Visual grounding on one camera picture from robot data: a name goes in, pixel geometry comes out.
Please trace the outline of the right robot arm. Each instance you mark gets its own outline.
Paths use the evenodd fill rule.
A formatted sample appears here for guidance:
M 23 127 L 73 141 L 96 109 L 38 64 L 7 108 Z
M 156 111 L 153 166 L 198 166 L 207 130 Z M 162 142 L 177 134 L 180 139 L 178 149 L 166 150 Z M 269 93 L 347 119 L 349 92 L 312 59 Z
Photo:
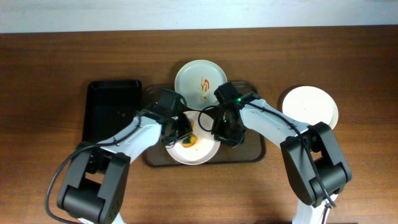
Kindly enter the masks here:
M 257 93 L 242 95 L 230 83 L 214 92 L 219 104 L 211 133 L 237 146 L 254 130 L 281 150 L 289 184 L 298 197 L 293 223 L 325 223 L 352 172 L 338 141 L 324 122 L 296 121 L 267 104 Z

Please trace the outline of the green and orange sponge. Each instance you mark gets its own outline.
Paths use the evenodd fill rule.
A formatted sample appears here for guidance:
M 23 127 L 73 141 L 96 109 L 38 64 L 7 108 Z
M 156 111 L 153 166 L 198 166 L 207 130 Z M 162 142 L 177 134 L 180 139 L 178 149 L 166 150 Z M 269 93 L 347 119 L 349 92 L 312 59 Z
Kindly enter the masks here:
M 198 141 L 198 137 L 191 132 L 183 141 L 182 141 L 182 146 L 187 148 L 187 147 L 192 147 L 196 142 Z

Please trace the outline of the pink plate with sauce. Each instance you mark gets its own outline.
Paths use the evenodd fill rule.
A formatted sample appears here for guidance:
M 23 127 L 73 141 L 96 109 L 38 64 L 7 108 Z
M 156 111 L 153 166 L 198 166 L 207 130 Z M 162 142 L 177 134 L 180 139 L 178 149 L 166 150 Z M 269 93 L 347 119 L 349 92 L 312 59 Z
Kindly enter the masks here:
M 193 134 L 197 137 L 195 143 L 189 147 L 182 142 L 167 147 L 169 155 L 176 161 L 186 165 L 199 165 L 209 161 L 220 148 L 221 143 L 216 141 L 214 135 L 204 131 L 198 124 L 199 111 L 184 112 L 190 121 L 193 121 Z

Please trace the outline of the white plate with sauce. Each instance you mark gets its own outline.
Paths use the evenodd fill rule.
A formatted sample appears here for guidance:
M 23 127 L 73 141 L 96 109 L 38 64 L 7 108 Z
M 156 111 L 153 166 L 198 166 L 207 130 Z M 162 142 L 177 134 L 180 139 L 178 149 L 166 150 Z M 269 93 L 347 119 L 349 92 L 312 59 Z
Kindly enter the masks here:
M 334 129 L 339 112 L 334 99 L 324 90 L 314 86 L 298 86 L 282 98 L 283 114 L 303 123 L 315 125 L 324 122 Z

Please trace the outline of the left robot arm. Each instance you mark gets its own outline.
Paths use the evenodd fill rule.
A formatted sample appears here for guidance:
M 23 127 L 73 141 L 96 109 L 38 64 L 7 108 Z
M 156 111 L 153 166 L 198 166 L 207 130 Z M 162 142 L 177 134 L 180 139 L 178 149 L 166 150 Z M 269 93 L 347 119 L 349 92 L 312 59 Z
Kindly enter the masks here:
M 131 162 L 161 142 L 173 146 L 192 132 L 181 107 L 186 99 L 172 90 L 135 113 L 131 123 L 114 136 L 97 143 L 83 141 L 57 169 L 67 169 L 57 207 L 75 223 L 123 223 L 123 204 Z

